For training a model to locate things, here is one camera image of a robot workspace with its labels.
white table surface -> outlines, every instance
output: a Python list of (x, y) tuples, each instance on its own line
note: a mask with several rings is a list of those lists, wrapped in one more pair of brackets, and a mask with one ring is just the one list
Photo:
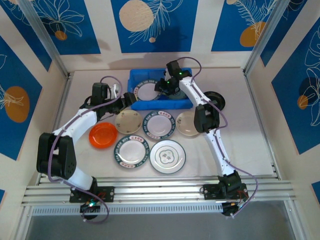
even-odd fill
[[(63, 110), (60, 126), (71, 119), (86, 97), (91, 95), (93, 83), (99, 82), (103, 76), (111, 75), (121, 80), (124, 92), (127, 91), (129, 70), (89, 70), (74, 73), (66, 104)], [(114, 80), (105, 79), (106, 83)], [(223, 109), (229, 126), (221, 130), (221, 137), (231, 160), (235, 166), (254, 175), (272, 175), (271, 158), (267, 144), (263, 138), (257, 116), (251, 101), (249, 91), (240, 68), (207, 68), (203, 69), (196, 78), (197, 85), (203, 92), (215, 91), (222, 94), (226, 101)], [(175, 119), (184, 111), (190, 109), (166, 110)], [(150, 111), (139, 111), (144, 118)], [(103, 122), (114, 123), (115, 116)], [(186, 152), (186, 163), (183, 168), (174, 174), (157, 172), (148, 160), (138, 168), (124, 168), (114, 159), (114, 147), (96, 149), (89, 142), (90, 129), (78, 140), (75, 145), (78, 166), (86, 173), (95, 177), (200, 177), (215, 176), (217, 168), (207, 142), (201, 134), (187, 137), (175, 129), (169, 138), (180, 143)], [(150, 149), (157, 143), (148, 137), (142, 128), (135, 133), (147, 140)], [(117, 141), (124, 134), (118, 133)]]

orange plate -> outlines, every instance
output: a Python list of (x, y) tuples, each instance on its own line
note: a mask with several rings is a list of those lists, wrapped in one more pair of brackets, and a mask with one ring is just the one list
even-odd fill
[(89, 133), (89, 141), (95, 148), (105, 149), (115, 143), (118, 131), (109, 122), (95, 125)]

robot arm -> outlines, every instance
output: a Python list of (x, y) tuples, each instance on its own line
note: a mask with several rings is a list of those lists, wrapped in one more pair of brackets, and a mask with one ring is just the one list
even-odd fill
[(119, 98), (112, 104), (90, 110), (95, 106), (108, 103), (116, 98), (118, 91), (119, 86), (117, 84), (109, 88), (105, 83), (94, 83), (92, 86), (92, 96), (86, 99), (86, 102), (80, 107), (72, 119), (53, 133), (43, 133), (40, 136), (36, 163), (36, 169), (39, 173), (48, 174), (50, 151), (54, 140), (62, 132), (52, 156), (51, 175), (58, 179), (63, 179), (65, 182), (79, 189), (96, 194), (97, 181), (77, 166), (74, 145), (105, 113), (118, 114), (136, 101), (135, 95), (127, 92), (124, 94), (124, 98)]
[[(221, 139), (219, 112), (213, 107), (213, 101), (207, 97), (193, 81), (188, 70), (182, 70), (177, 60), (169, 62), (162, 78), (155, 86), (155, 91), (167, 95), (183, 91), (195, 106), (194, 126), (205, 138), (218, 172), (218, 184), (203, 185), (204, 199), (206, 200), (248, 200), (246, 184), (241, 182), (237, 170), (229, 164), (230, 160)], [(238, 204), (223, 203), (223, 214), (230, 216), (239, 210)]]

blue plastic tray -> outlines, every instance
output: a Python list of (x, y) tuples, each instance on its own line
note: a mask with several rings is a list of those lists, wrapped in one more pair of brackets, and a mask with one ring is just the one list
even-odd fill
[[(183, 68), (183, 70), (188, 70), (192, 74), (190, 68)], [(130, 71), (130, 77), (128, 80), (128, 89), (130, 93), (134, 92), (135, 87), (142, 81), (153, 79), (160, 81), (164, 78), (165, 68), (156, 69), (132, 69)], [(157, 109), (191, 109), (193, 107), (192, 102), (187, 99), (172, 100), (167, 96), (162, 95), (157, 100), (151, 101), (136, 101), (131, 105), (133, 110), (157, 110)]]

gray floor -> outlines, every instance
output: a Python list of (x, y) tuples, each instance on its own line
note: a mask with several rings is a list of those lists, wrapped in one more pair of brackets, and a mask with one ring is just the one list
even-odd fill
[(27, 240), (292, 240), (281, 201), (252, 202), (235, 219), (218, 213), (111, 215), (100, 225), (80, 216), (37, 216)]

